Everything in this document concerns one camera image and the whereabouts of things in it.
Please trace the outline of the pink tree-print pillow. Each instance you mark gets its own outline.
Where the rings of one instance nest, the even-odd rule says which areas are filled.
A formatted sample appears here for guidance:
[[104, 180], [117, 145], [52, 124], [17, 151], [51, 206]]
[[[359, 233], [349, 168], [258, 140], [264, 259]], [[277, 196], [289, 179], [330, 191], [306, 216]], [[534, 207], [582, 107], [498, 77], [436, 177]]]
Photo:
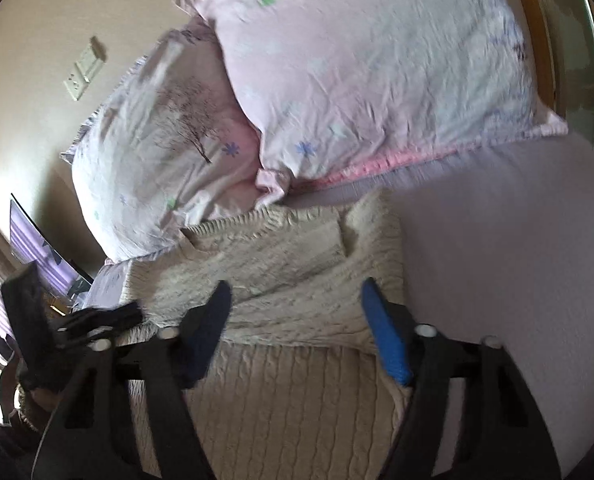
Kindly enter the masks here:
[[62, 159], [88, 229], [120, 262], [281, 200], [289, 182], [263, 170], [260, 151], [216, 34], [194, 16], [135, 61]]

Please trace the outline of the lavender bed sheet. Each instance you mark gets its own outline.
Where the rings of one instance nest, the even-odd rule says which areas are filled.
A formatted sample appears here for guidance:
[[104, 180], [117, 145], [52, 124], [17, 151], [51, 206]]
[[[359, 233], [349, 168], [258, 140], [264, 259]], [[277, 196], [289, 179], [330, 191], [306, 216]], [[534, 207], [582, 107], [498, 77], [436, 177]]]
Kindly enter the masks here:
[[559, 466], [594, 444], [594, 150], [576, 134], [480, 148], [325, 191], [294, 208], [389, 188], [405, 301], [448, 335], [504, 341]]

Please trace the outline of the pink flower-print pillow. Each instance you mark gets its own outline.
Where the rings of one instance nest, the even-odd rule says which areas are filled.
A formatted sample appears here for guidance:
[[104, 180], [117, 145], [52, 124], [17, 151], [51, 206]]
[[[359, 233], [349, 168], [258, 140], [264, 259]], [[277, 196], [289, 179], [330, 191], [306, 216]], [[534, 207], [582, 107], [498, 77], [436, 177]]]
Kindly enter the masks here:
[[568, 127], [513, 0], [175, 0], [219, 41], [272, 196]]

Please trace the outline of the wooden headboard frame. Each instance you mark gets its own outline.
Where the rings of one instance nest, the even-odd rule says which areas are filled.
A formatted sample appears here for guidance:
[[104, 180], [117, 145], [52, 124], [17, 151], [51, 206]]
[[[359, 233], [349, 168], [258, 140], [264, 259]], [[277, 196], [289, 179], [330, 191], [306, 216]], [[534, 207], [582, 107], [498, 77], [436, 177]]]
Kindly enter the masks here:
[[519, 1], [541, 100], [594, 148], [594, 2]]

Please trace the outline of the white wall switch plate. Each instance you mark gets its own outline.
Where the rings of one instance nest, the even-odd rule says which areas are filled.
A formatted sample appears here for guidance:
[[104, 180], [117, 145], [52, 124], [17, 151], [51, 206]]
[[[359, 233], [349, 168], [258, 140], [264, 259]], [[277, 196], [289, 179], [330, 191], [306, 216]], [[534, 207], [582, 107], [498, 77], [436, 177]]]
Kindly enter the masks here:
[[93, 36], [71, 66], [64, 80], [65, 88], [74, 102], [79, 101], [106, 62], [106, 51]]

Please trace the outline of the beige cable-knit sweater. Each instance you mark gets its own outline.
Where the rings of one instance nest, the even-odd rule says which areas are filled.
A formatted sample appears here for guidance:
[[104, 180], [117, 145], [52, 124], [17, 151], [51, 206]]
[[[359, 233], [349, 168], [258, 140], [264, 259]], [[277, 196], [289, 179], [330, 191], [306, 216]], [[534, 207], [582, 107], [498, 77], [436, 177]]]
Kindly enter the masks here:
[[270, 207], [191, 228], [131, 260], [121, 300], [149, 338], [219, 281], [233, 307], [207, 376], [186, 394], [220, 479], [374, 479], [406, 403], [378, 362], [361, 307], [375, 280], [403, 301], [400, 223], [375, 190], [344, 206]]

